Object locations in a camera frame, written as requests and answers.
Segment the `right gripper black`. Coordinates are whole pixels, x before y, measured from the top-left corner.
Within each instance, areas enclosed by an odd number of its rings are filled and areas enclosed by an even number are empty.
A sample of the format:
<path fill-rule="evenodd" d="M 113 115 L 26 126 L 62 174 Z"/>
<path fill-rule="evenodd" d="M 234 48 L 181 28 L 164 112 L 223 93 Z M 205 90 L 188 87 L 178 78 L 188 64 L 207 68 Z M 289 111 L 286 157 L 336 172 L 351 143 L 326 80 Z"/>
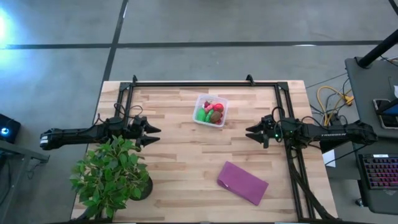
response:
<path fill-rule="evenodd" d="M 280 126 L 277 124 L 277 122 L 274 120 L 273 116 L 271 114 L 266 115 L 264 117 L 265 124 L 258 123 L 257 125 L 251 126 L 246 128 L 246 131 L 249 132 L 259 132 L 264 130 L 265 126 L 265 132 L 264 133 L 247 133 L 246 137 L 255 140 L 256 142 L 262 144 L 264 149 L 267 149 L 269 147 L 269 138 L 274 138 L 276 141 L 281 141 L 282 140 L 282 133 L 280 130 Z"/>

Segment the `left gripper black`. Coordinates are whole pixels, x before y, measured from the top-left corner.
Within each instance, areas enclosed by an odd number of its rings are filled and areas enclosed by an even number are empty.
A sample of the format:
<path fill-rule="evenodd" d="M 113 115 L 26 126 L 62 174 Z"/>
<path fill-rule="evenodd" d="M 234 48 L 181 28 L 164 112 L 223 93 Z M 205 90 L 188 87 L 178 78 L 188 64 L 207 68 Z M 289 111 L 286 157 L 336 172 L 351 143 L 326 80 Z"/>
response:
<path fill-rule="evenodd" d="M 158 137 L 146 136 L 144 132 L 159 133 L 161 130 L 149 124 L 146 116 L 135 115 L 132 123 L 127 126 L 127 138 L 135 139 L 137 147 L 145 147 L 160 140 Z"/>

